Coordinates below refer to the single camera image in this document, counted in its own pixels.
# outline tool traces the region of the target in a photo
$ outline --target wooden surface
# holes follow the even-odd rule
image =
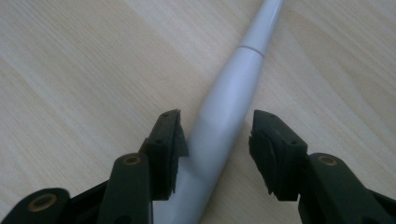
[[[262,0],[0,1],[0,218],[24,196],[105,181],[158,116],[186,134]],[[248,155],[254,109],[396,198],[396,1],[286,0],[202,223],[301,223]]]

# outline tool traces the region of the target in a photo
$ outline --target white toothbrush handle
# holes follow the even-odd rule
[[[188,137],[190,156],[179,159],[176,193],[154,204],[154,223],[198,223],[253,99],[282,2],[265,1],[207,95]]]

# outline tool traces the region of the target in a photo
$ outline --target electric toothbrush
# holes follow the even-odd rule
[[[154,223],[198,223],[250,107],[283,0],[265,0],[247,34],[222,69],[180,158],[176,192],[154,204]]]

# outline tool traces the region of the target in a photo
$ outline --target screw hole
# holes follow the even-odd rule
[[[137,156],[130,156],[123,160],[125,165],[135,165],[140,162],[140,157]]]
[[[331,157],[328,156],[319,156],[318,160],[323,162],[326,165],[334,166],[337,164],[337,161]]]
[[[29,203],[28,209],[31,212],[40,212],[51,207],[53,204],[55,204],[56,200],[57,197],[55,194],[46,193],[33,199]]]

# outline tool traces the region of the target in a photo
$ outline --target wood grain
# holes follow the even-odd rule
[[[164,111],[185,132],[261,0],[0,1],[0,218],[109,177]],[[396,2],[286,0],[243,131],[202,223],[301,223],[248,155],[254,109],[396,198]]]

